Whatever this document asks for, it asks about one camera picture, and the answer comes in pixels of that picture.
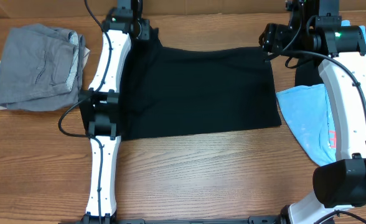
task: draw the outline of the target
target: folded gray cloth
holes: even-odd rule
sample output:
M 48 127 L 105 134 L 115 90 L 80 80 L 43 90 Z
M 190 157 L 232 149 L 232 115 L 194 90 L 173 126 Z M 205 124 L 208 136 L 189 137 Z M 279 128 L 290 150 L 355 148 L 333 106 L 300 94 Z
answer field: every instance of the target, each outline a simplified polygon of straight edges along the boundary
M 78 101 L 85 38 L 41 24 L 11 29 L 0 63 L 0 106 L 53 111 Z

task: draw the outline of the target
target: fabric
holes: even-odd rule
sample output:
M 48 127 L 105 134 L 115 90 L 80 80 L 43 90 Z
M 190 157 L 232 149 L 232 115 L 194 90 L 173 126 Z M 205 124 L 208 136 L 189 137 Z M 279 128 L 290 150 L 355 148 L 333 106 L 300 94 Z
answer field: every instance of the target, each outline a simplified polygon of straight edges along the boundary
M 0 63 L 0 109 L 54 111 L 76 103 L 85 49 L 73 30 L 11 29 Z
M 365 27 L 361 28 L 366 35 Z M 335 162 L 336 132 L 331 105 L 318 67 L 313 62 L 297 69 L 296 85 L 299 86 L 277 93 L 284 119 L 316 164 L 324 166 Z
M 133 42 L 121 79 L 125 140 L 281 125 L 270 63 L 259 47 L 189 52 Z

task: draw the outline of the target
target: wood grain surface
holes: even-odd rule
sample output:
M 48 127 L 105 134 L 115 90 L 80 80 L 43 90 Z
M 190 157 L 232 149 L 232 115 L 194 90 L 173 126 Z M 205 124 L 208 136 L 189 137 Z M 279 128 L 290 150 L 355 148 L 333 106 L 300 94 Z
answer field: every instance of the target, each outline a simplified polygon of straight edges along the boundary
M 342 14 L 352 24 L 366 25 L 366 12 Z M 267 23 L 288 22 L 287 14 L 149 18 L 160 28 L 163 45 L 187 50 L 257 46 Z M 91 50 L 84 74 L 87 88 L 102 46 L 101 32 L 89 17 L 0 19 L 0 59 L 9 28 L 37 22 L 85 35 Z M 294 86 L 294 72 L 284 68 L 285 60 L 273 61 L 276 91 Z M 63 111 L 0 111 L 0 223 L 53 224 L 85 213 L 90 144 L 58 131 Z M 78 111 L 67 117 L 65 127 L 83 132 Z M 123 142 L 115 189 L 118 218 L 276 215 L 312 190 L 315 168 L 284 120 L 278 128 Z M 366 218 L 366 206 L 354 212 Z M 347 217 L 337 220 L 357 223 Z

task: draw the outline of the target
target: black cable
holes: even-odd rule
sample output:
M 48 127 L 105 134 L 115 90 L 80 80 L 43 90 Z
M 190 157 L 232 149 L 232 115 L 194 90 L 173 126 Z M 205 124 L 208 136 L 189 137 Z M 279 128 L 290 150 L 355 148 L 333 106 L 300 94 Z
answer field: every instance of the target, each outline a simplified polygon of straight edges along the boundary
M 293 19 L 294 19 L 294 12 L 291 13 L 291 18 L 289 18 L 289 22 L 288 22 L 288 28 L 291 27 L 291 24 L 293 22 Z
M 324 217 L 320 218 L 320 219 L 319 219 L 318 221 L 316 221 L 314 224 L 321 224 L 321 223 L 323 223 L 323 222 L 327 221 L 328 219 L 332 218 L 333 216 L 335 216 L 335 215 L 339 215 L 339 214 L 348 215 L 348 216 L 353 217 L 353 218 L 357 219 L 358 221 L 360 221 L 360 222 L 362 222 L 362 223 L 366 224 L 366 220 L 365 220 L 364 218 L 359 217 L 359 216 L 357 216 L 357 215 L 355 215 L 355 214 L 353 214 L 353 213 L 345 212 L 345 211 L 341 211 L 341 210 L 335 210 L 335 211 L 331 212 L 330 214 L 328 214 L 328 215 L 326 215 L 326 216 L 324 216 Z
M 108 41 L 108 46 L 109 46 L 109 53 L 108 53 L 108 60 L 107 60 L 107 64 L 106 64 L 106 68 L 105 68 L 105 71 L 104 71 L 104 75 L 103 75 L 103 78 L 101 79 L 101 83 L 99 85 L 99 87 L 89 96 L 79 100 L 77 103 L 75 103 L 74 105 L 72 105 L 66 112 L 64 112 L 63 115 L 61 115 L 60 119 L 59 119 L 59 130 L 67 135 L 67 136 L 71 136 L 71 137 L 77 137 L 77 138 L 89 138 L 89 139 L 93 139 L 95 140 L 98 144 L 99 144 L 99 148 L 100 148 L 100 170 L 99 170 L 99 174 L 98 174 L 98 183 L 97 183 L 97 194 L 98 194 L 98 219 L 99 219 L 99 224 L 101 224 L 101 194 L 100 194 L 100 191 L 101 191 L 101 172 L 103 170 L 103 145 L 101 144 L 101 142 L 94 136 L 91 136 L 91 135 L 88 135 L 88 134 L 73 134 L 73 133 L 68 133 L 66 132 L 63 127 L 62 127 L 62 122 L 64 120 L 64 118 L 69 114 L 69 112 L 71 112 L 72 110 L 74 110 L 77 106 L 79 106 L 82 102 L 86 101 L 87 99 L 91 98 L 95 93 L 98 93 L 101 88 L 103 87 L 103 85 L 105 84 L 105 79 L 106 79 L 106 75 L 107 75 L 107 72 L 108 72 L 108 68 L 110 66 L 110 63 L 111 63 L 111 53 L 113 51 L 113 48 L 112 48 L 112 44 L 111 44 L 111 40 L 110 40 L 110 37 L 108 36 L 106 30 L 104 30 L 103 26 L 101 25 L 101 23 L 97 20 L 97 18 L 95 17 L 95 15 L 92 13 L 92 11 L 90 10 L 89 8 L 89 5 L 88 5 L 88 1 L 87 0 L 84 0 L 85 2 L 85 6 L 86 6 L 86 9 L 87 11 L 89 12 L 90 16 L 93 18 L 93 20 L 97 23 L 97 25 L 100 27 L 102 33 L 104 33 L 104 35 L 106 36 L 107 38 L 107 41 Z
M 359 93 L 359 96 L 360 96 L 360 99 L 361 99 L 362 105 L 363 105 L 365 125 L 366 125 L 366 102 L 365 102 L 364 93 L 363 93 L 362 87 L 360 86 L 360 83 L 357 81 L 356 77 L 352 74 L 352 72 L 349 71 L 349 69 L 347 69 L 343 64 L 341 64 L 337 60 L 335 60 L 333 58 L 330 58 L 328 56 L 322 55 L 322 54 L 315 53 L 315 52 L 309 52 L 309 51 L 305 51 L 305 50 L 295 50 L 295 51 L 288 51 L 288 52 L 286 52 L 286 54 L 290 54 L 292 56 L 295 56 L 295 55 L 309 55 L 309 56 L 320 58 L 320 59 L 323 59 L 323 60 L 328 60 L 328 61 L 336 64 L 341 69 L 343 69 L 343 71 L 345 71 L 348 74 L 350 79 L 352 79 L 352 81 L 354 83 L 354 86 L 356 87 L 356 89 Z
M 289 66 L 289 63 L 290 63 L 290 61 L 292 60 L 293 58 L 292 57 L 290 57 L 290 58 L 288 58 L 287 59 L 287 61 L 285 61 L 285 67 L 286 68 L 289 68 L 289 69 L 295 69 L 295 68 L 298 68 L 298 67 L 300 67 L 300 66 L 302 66 L 302 65 L 304 65 L 304 64 L 306 64 L 306 63 L 308 63 L 308 62 L 310 62 L 312 59 L 310 58 L 310 59 L 307 59 L 307 60 L 305 60 L 305 61 L 303 61 L 303 62 L 301 62 L 301 63 L 297 63 L 296 65 L 294 65 L 294 66 Z
M 296 32 L 294 38 L 290 41 L 290 43 L 280 52 L 280 53 L 274 53 L 274 54 L 271 54 L 271 55 L 268 55 L 265 60 L 266 61 L 271 61 L 273 59 L 275 59 L 276 57 L 280 56 L 283 52 L 285 52 L 286 50 L 288 50 L 290 48 L 290 46 L 292 46 L 292 44 L 295 42 L 295 40 L 298 38 L 299 34 L 301 33 L 301 30 L 302 30 L 302 8 L 301 6 L 299 5 L 299 17 L 301 18 L 300 19 L 300 23 L 299 23 L 299 28 L 298 28 L 298 31 Z
M 310 29 L 310 23 L 313 21 L 313 19 L 315 19 L 317 17 L 317 15 L 313 15 L 313 16 L 311 16 L 308 20 L 307 20 L 307 22 L 306 22 L 306 34 L 307 35 L 310 35 L 310 33 L 309 33 L 309 29 Z

